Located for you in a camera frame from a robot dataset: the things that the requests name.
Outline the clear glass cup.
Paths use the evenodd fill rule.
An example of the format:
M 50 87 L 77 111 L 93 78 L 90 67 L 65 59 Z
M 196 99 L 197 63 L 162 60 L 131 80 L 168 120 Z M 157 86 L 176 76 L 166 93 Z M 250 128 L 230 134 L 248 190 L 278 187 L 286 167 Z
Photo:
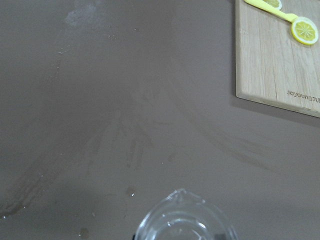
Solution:
M 134 240 L 238 240 L 217 206 L 184 188 L 153 206 L 138 225 Z

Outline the wooden cutting board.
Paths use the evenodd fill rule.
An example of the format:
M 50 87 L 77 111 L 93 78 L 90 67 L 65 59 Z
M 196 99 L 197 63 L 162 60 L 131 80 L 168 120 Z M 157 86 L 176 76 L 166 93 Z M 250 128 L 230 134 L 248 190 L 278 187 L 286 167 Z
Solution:
M 320 115 L 320 45 L 304 45 L 291 24 L 235 3 L 236 96 L 309 116 Z

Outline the yellow plastic spoon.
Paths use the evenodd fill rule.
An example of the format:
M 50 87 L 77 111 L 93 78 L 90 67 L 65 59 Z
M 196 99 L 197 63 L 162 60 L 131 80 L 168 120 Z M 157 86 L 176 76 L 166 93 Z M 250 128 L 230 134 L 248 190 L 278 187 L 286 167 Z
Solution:
M 258 9 L 264 10 L 290 23 L 293 23 L 298 18 L 296 14 L 282 12 L 281 10 L 264 2 L 263 0 L 244 0 L 244 1 L 249 5 L 252 5 Z

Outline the lemon slice near spoon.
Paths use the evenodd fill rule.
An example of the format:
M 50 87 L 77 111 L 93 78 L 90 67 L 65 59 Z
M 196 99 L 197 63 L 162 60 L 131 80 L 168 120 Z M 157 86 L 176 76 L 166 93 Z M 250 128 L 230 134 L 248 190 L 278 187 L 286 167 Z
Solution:
M 276 8 L 277 10 L 282 9 L 282 1 L 281 0 L 263 0 L 265 3 L 269 4 L 270 6 Z

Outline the lemon slice on spoon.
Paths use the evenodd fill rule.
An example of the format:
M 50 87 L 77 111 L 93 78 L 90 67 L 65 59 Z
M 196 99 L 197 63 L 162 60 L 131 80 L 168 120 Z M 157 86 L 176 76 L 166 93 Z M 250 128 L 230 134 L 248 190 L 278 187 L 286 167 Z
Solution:
M 291 25 L 293 37 L 301 44 L 314 45 L 319 40 L 319 31 L 309 18 L 299 16 Z

